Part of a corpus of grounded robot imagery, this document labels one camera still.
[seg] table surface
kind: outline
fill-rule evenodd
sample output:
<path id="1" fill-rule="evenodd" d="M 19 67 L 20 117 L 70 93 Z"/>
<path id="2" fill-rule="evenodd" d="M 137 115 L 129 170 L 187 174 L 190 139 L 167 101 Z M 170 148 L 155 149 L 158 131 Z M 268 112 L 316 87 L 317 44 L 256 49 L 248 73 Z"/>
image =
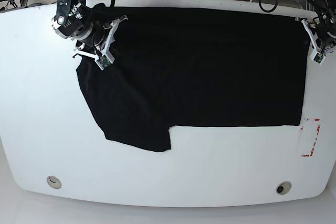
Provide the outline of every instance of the table surface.
<path id="1" fill-rule="evenodd" d="M 117 0 L 118 6 L 199 7 L 258 12 L 258 4 L 230 0 Z M 336 59 L 308 61 L 302 118 L 316 123 L 281 127 L 180 127 L 173 149 L 153 153 L 107 141 L 78 87 L 71 58 L 75 41 L 51 28 L 55 5 L 0 14 L 0 137 L 17 184 L 54 196 L 123 205 L 214 207 L 303 199 L 325 189 L 336 160 Z M 278 7 L 274 13 L 313 17 Z M 62 188 L 52 189 L 47 176 Z M 276 187 L 292 183 L 286 195 Z"/>
<path id="2" fill-rule="evenodd" d="M 102 204 L 21 190 L 0 141 L 0 216 L 5 224 L 295 224 L 333 223 L 336 184 L 318 197 L 240 207 L 160 208 Z"/>

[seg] black garment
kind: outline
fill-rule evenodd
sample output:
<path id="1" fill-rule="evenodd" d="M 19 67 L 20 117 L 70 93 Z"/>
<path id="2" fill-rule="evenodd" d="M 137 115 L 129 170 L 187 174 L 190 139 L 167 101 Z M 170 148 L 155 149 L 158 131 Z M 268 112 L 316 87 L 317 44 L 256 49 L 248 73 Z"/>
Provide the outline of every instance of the black garment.
<path id="1" fill-rule="evenodd" d="M 196 8 L 127 15 L 101 71 L 83 57 L 80 88 L 108 140 L 169 150 L 169 127 L 299 125 L 309 38 L 294 18 Z"/>

